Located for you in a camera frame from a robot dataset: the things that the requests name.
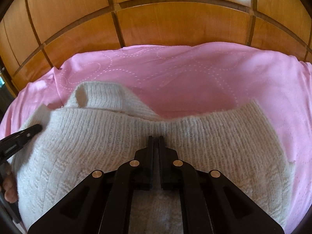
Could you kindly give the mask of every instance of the black tongs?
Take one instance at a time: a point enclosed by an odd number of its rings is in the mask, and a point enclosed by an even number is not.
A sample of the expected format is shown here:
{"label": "black tongs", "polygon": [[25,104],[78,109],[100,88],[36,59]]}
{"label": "black tongs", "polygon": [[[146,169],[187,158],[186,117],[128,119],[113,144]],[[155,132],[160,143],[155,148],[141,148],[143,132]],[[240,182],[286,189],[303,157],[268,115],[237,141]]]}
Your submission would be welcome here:
{"label": "black tongs", "polygon": [[2,183],[6,177],[4,163],[6,163],[11,156],[20,151],[27,144],[27,142],[29,142],[41,130],[42,126],[40,124],[36,124],[0,140],[0,206],[5,208],[7,214],[15,223],[19,223],[21,221],[21,216],[18,211],[17,202],[9,204],[4,199],[4,189],[2,187]]}
{"label": "black tongs", "polygon": [[0,165],[20,151],[27,142],[42,130],[40,124],[33,125],[25,130],[16,132],[0,141]]}

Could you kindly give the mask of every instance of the round metal bolt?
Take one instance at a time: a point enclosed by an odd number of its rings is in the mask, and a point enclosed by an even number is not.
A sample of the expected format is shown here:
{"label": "round metal bolt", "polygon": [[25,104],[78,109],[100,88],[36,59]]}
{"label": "round metal bolt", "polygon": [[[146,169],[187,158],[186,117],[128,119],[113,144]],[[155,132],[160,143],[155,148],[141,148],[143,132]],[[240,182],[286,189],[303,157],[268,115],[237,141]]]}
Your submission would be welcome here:
{"label": "round metal bolt", "polygon": [[221,176],[221,173],[214,170],[210,173],[211,176],[213,176],[214,178],[219,178]]}
{"label": "round metal bolt", "polygon": [[181,160],[174,160],[173,164],[174,166],[182,166],[183,162]]}
{"label": "round metal bolt", "polygon": [[94,171],[92,173],[93,178],[99,178],[102,176],[102,172],[101,171]]}
{"label": "round metal bolt", "polygon": [[130,162],[130,165],[131,165],[132,167],[137,167],[139,164],[140,164],[140,162],[139,162],[138,160],[132,160],[132,161]]}

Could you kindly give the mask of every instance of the white knit sweater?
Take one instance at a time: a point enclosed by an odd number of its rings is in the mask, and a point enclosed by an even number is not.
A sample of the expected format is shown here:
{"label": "white knit sweater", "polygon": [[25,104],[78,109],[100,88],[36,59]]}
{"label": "white knit sweater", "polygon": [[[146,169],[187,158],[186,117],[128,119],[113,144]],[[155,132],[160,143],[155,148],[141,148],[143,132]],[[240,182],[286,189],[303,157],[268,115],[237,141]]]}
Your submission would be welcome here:
{"label": "white knit sweater", "polygon": [[[39,107],[21,127],[43,131],[18,154],[19,210],[27,229],[95,169],[113,171],[146,147],[149,135],[197,170],[218,169],[286,225],[292,166],[255,102],[238,109],[164,120],[114,83],[80,84],[60,109]],[[134,194],[129,233],[183,233],[178,193]]]}

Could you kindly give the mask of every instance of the pink bedsheet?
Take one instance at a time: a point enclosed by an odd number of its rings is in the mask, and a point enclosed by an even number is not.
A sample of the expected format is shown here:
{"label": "pink bedsheet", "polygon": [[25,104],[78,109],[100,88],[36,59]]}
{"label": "pink bedsheet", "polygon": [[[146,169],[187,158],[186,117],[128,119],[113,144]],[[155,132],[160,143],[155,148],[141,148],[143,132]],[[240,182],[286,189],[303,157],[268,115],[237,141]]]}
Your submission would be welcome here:
{"label": "pink bedsheet", "polygon": [[312,203],[312,66],[293,56],[233,43],[133,46],[76,54],[29,83],[7,110],[0,138],[16,132],[44,103],[61,107],[83,81],[129,87],[163,117],[232,109],[254,98],[271,120],[287,158],[295,161],[286,233]]}

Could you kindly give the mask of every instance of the wooden headboard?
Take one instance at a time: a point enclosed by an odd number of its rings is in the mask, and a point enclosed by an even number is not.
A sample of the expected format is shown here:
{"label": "wooden headboard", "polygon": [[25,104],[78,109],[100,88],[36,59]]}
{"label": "wooden headboard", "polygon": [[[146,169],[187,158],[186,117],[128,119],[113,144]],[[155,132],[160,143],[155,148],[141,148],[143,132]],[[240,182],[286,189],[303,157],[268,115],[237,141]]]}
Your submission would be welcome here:
{"label": "wooden headboard", "polygon": [[76,53],[212,41],[312,62],[300,0],[14,0],[0,22],[0,57],[18,90]]}

